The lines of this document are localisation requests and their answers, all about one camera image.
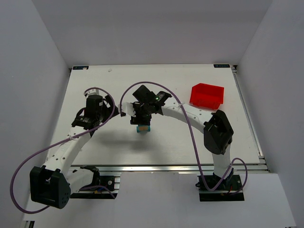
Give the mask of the teal arch wood block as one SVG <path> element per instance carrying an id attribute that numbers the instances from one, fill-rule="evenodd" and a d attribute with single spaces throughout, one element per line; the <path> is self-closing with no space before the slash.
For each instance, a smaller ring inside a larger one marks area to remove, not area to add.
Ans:
<path id="1" fill-rule="evenodd" d="M 137 133 L 146 133 L 151 131 L 151 127 L 149 125 L 137 125 L 136 126 Z"/>

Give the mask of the red plastic bin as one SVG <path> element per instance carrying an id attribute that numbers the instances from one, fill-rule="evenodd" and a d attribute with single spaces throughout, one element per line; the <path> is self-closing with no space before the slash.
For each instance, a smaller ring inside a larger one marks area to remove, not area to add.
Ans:
<path id="1" fill-rule="evenodd" d="M 192 87 L 190 104 L 217 110 L 224 104 L 224 87 L 199 83 Z"/>

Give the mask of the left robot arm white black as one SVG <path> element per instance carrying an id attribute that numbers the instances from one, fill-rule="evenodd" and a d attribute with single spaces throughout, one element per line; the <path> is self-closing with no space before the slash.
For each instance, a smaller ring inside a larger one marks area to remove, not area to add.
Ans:
<path id="1" fill-rule="evenodd" d="M 57 151 L 41 167 L 30 171 L 30 197 L 33 202 L 62 209 L 72 194 L 81 190 L 101 188 L 99 170 L 82 166 L 69 171 L 82 148 L 95 131 L 112 117 L 118 115 L 113 98 L 102 97 L 98 92 L 86 92 L 85 107 L 80 109 L 67 135 Z"/>

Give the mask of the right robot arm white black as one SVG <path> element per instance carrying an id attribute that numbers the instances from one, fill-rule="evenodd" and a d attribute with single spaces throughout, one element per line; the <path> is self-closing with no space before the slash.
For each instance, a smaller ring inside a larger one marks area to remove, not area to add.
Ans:
<path id="1" fill-rule="evenodd" d="M 214 113 L 203 111 L 183 104 L 173 94 L 164 91 L 155 94 L 144 85 L 135 90 L 133 96 L 137 101 L 126 103 L 124 108 L 131 116 L 131 124 L 138 126 L 138 131 L 144 126 L 150 128 L 153 114 L 160 114 L 190 124 L 203 134 L 204 146 L 212 153 L 213 174 L 225 180 L 233 174 L 230 145 L 234 131 L 225 112 L 221 110 Z"/>

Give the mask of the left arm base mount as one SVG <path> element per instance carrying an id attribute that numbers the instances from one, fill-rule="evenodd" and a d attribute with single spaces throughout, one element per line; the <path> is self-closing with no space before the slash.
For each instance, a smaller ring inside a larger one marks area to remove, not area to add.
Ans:
<path id="1" fill-rule="evenodd" d="M 120 175 L 100 172 L 94 166 L 82 166 L 68 173 L 68 183 L 77 190 L 71 190 L 72 199 L 113 200 L 120 185 Z"/>

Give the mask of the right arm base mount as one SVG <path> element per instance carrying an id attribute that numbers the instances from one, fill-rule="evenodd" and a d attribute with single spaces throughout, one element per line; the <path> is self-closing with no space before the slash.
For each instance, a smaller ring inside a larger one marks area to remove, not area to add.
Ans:
<path id="1" fill-rule="evenodd" d="M 242 181 L 239 175 L 233 175 L 229 183 L 225 181 L 214 191 L 208 191 L 203 184 L 202 177 L 198 176 L 198 182 L 195 186 L 199 189 L 200 202 L 232 202 L 244 201 L 244 193 L 239 190 L 242 187 Z"/>

